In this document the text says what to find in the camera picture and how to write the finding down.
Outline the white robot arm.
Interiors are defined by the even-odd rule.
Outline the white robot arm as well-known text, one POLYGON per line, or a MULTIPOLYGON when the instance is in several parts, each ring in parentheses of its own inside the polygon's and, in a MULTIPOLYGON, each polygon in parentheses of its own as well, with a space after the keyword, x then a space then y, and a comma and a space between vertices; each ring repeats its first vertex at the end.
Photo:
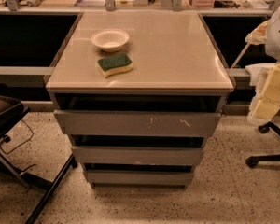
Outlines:
POLYGON ((276 59, 272 68, 260 69, 256 94, 247 115, 251 124, 262 126, 280 110, 280 6, 268 21, 246 36, 245 42, 251 45, 264 44, 266 54, 276 59))

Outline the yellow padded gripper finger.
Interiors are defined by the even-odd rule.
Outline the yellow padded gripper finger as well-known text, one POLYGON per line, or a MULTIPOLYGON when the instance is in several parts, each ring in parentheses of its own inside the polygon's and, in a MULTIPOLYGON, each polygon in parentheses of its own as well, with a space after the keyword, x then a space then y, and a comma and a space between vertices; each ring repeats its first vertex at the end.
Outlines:
POLYGON ((280 110, 280 62, 260 69, 255 91, 247 120, 253 125, 264 125, 280 110))
POLYGON ((264 21, 245 37, 245 42, 251 45, 265 44, 267 40, 267 27, 269 22, 264 21))

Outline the white robot base shell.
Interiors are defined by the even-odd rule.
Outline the white robot base shell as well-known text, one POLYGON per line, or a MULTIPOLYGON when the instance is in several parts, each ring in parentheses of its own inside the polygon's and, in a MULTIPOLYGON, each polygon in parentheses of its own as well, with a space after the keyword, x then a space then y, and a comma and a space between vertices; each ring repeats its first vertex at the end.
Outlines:
POLYGON ((249 85, 251 87, 256 86, 261 69, 271 69, 273 66, 274 63, 256 63, 247 65, 245 70, 250 75, 249 85))

